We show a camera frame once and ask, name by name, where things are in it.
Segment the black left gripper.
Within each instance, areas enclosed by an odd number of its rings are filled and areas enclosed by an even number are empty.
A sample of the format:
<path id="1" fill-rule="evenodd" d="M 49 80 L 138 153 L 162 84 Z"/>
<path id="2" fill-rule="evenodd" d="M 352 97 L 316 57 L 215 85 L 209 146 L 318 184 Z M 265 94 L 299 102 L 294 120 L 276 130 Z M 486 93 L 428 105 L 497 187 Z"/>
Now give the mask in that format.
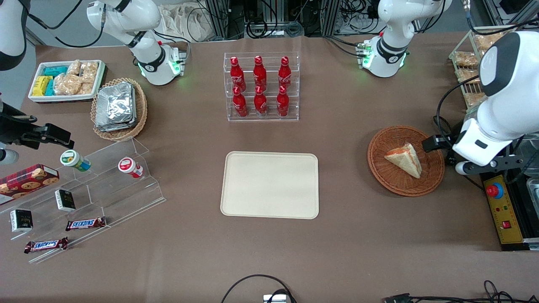
<path id="1" fill-rule="evenodd" d="M 458 140 L 458 133 L 441 134 L 439 136 L 430 136 L 422 140 L 422 147 L 425 153 L 431 153 L 435 150 L 452 150 Z"/>

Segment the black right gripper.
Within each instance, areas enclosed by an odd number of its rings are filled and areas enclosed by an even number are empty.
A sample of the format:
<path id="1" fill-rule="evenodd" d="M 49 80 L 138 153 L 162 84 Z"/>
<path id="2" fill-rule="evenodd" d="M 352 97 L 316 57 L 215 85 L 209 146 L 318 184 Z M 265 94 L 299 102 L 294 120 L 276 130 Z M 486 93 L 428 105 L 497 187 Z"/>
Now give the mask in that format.
<path id="1" fill-rule="evenodd" d="M 52 123 L 46 123 L 42 127 L 34 125 L 38 119 L 33 115 L 27 115 L 20 110 L 2 103 L 0 110 L 0 141 L 3 144 L 15 144 L 39 149 L 41 143 L 56 144 L 73 149 L 75 142 L 70 139 L 71 133 Z"/>

